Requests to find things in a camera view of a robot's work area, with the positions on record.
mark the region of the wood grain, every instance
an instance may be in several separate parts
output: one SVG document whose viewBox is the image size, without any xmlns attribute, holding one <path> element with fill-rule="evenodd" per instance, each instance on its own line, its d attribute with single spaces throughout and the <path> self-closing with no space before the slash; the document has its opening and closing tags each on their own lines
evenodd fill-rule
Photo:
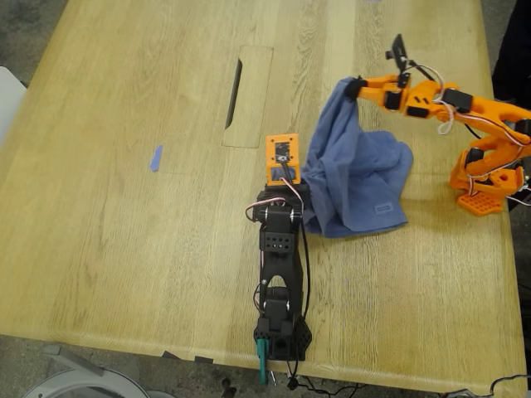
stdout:
<svg viewBox="0 0 531 398">
<path fill-rule="evenodd" d="M 258 226 L 243 209 L 266 180 L 264 143 L 222 145 L 240 49 L 273 48 L 261 137 L 299 133 L 304 162 L 337 80 L 393 72 L 399 32 L 416 61 L 491 96 L 478 0 L 70 0 L 0 148 L 0 333 L 257 368 Z M 463 128 L 360 114 L 412 148 L 409 223 L 309 238 L 300 372 L 486 394 L 525 371 L 508 215 L 455 205 Z"/>
</svg>

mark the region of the blue tape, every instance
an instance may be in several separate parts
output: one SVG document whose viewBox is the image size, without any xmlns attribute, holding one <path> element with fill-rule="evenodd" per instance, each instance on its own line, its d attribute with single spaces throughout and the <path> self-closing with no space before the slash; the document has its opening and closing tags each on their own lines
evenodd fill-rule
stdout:
<svg viewBox="0 0 531 398">
<path fill-rule="evenodd" d="M 149 168 L 151 168 L 152 172 L 158 171 L 158 165 L 160 164 L 160 157 L 163 154 L 163 146 L 158 145 L 157 149 L 155 149 L 155 153 L 153 154 L 153 159 L 151 159 L 151 163 L 149 164 Z"/>
</svg>

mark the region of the towel tag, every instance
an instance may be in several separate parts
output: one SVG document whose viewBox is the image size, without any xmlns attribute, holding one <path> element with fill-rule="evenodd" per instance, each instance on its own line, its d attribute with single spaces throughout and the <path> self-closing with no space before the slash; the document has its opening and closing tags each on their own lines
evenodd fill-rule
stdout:
<svg viewBox="0 0 531 398">
<path fill-rule="evenodd" d="M 394 208 L 392 207 L 392 203 L 389 202 L 389 201 L 386 201 L 385 203 L 381 203 L 379 205 L 376 205 L 374 207 L 374 212 L 378 215 L 378 216 L 381 216 L 382 214 L 387 214 L 387 213 L 390 213 L 394 210 Z"/>
</svg>

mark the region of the gray floor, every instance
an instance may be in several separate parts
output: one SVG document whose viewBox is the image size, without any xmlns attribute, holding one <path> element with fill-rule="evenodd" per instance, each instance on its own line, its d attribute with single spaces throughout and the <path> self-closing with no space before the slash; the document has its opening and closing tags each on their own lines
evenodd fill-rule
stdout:
<svg viewBox="0 0 531 398">
<path fill-rule="evenodd" d="M 497 58 L 499 44 L 515 0 L 482 0 L 485 15 L 491 67 Z M 29 83 L 41 58 L 66 0 L 0 0 L 0 66 L 6 66 L 22 81 Z M 531 273 L 524 266 L 531 263 L 531 250 L 526 245 L 531 238 L 531 211 L 518 208 L 511 213 L 514 252 L 520 282 L 531 286 Z M 61 367 L 42 354 L 42 342 L 0 336 L 0 398 L 23 396 L 32 386 L 58 372 Z M 166 391 L 176 398 L 221 397 L 225 377 L 232 381 L 244 397 L 311 397 L 302 389 L 291 392 L 285 375 L 277 375 L 279 386 L 260 386 L 258 373 L 228 366 L 183 362 L 156 357 L 142 357 L 118 352 L 106 352 L 84 347 L 72 351 L 133 377 L 146 389 Z M 315 379 L 319 388 L 336 391 L 344 383 Z M 357 392 L 364 397 L 435 396 L 419 391 L 368 386 Z"/>
</svg>

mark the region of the green clip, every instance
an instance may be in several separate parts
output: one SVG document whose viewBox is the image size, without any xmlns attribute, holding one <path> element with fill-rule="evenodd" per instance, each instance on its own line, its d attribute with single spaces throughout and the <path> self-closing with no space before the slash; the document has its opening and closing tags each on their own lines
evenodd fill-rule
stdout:
<svg viewBox="0 0 531 398">
<path fill-rule="evenodd" d="M 269 352 L 269 339 L 259 338 L 256 342 L 258 357 L 260 358 L 260 384 L 267 384 L 267 354 Z"/>
</svg>

